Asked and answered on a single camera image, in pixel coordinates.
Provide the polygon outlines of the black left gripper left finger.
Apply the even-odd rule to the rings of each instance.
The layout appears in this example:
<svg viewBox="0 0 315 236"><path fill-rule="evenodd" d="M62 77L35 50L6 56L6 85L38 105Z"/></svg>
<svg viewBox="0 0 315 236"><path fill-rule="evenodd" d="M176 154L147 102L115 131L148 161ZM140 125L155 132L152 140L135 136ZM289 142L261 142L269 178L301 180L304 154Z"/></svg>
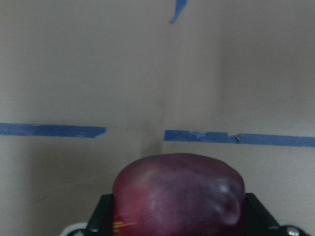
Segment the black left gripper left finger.
<svg viewBox="0 0 315 236"><path fill-rule="evenodd" d="M87 236L112 236L113 235L113 194L100 197L92 216L86 226Z"/></svg>

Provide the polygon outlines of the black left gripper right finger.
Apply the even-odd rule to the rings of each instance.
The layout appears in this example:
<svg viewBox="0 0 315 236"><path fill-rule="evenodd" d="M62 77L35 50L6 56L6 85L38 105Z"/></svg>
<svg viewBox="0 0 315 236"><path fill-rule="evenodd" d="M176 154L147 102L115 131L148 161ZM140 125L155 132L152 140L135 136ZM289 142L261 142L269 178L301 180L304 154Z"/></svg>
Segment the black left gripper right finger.
<svg viewBox="0 0 315 236"><path fill-rule="evenodd" d="M246 193L242 227L245 236L282 236L279 223L253 193Z"/></svg>

